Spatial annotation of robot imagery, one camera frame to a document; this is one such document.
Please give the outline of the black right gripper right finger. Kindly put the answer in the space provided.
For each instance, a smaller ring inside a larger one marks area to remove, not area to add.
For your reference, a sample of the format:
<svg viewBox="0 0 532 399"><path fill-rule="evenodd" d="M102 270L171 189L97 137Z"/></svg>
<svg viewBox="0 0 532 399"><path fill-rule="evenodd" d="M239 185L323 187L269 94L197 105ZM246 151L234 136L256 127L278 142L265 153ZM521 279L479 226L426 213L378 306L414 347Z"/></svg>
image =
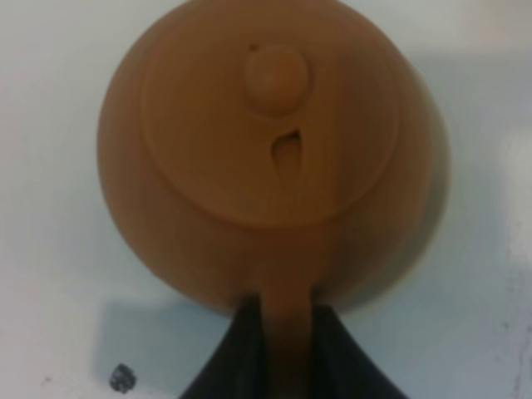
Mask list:
<svg viewBox="0 0 532 399"><path fill-rule="evenodd" d="M313 309L311 398L406 399L359 347L332 307Z"/></svg>

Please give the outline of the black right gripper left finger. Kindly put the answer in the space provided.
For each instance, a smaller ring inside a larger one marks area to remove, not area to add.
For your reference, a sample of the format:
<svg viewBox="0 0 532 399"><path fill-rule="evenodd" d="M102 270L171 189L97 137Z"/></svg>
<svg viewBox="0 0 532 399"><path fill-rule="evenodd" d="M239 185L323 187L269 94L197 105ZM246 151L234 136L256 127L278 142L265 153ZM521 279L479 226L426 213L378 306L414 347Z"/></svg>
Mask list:
<svg viewBox="0 0 532 399"><path fill-rule="evenodd" d="M267 382L259 301L253 298L238 307L221 343L181 397L260 399L267 396Z"/></svg>

